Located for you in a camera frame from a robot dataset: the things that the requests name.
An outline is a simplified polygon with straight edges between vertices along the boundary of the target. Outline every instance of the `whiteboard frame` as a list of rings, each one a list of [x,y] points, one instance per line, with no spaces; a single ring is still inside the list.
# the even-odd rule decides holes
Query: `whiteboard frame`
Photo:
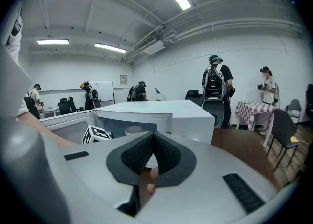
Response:
[[[115,94],[114,94],[114,82],[113,81],[88,81],[89,83],[90,82],[111,82],[112,83],[112,87],[113,87],[113,100],[109,100],[109,101],[114,101],[114,104],[115,104]]]

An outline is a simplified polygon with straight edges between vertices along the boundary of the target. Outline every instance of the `ceiling air conditioning unit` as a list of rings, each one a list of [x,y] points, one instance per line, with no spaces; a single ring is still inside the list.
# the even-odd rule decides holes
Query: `ceiling air conditioning unit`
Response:
[[[154,53],[157,53],[165,47],[163,46],[163,42],[161,40],[157,40],[153,35],[149,36],[147,39],[145,39],[143,42],[138,44],[137,48],[138,50],[141,50],[142,52],[152,55]]]

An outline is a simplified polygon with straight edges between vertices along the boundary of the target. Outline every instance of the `black textured gripper pad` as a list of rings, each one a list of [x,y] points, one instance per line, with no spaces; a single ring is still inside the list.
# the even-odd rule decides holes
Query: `black textured gripper pad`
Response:
[[[139,175],[152,154],[155,154],[159,167],[156,187],[181,184],[197,163],[189,148],[159,132],[148,132],[112,150],[107,156],[107,167],[118,182],[138,185]]]

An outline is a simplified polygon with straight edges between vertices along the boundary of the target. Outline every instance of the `whiteboard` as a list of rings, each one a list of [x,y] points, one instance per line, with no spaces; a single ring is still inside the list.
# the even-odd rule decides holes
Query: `whiteboard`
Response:
[[[113,101],[113,82],[112,81],[89,81],[93,89],[98,92],[98,99],[101,101]]]

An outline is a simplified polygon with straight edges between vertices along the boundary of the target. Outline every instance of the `brown wooden table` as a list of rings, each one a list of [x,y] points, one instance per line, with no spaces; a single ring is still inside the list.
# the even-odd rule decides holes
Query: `brown wooden table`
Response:
[[[215,128],[212,146],[224,149],[267,178],[275,187],[277,183],[270,163],[259,139],[250,130]],[[141,207],[149,200],[147,184],[152,184],[150,169],[146,168],[139,179]]]

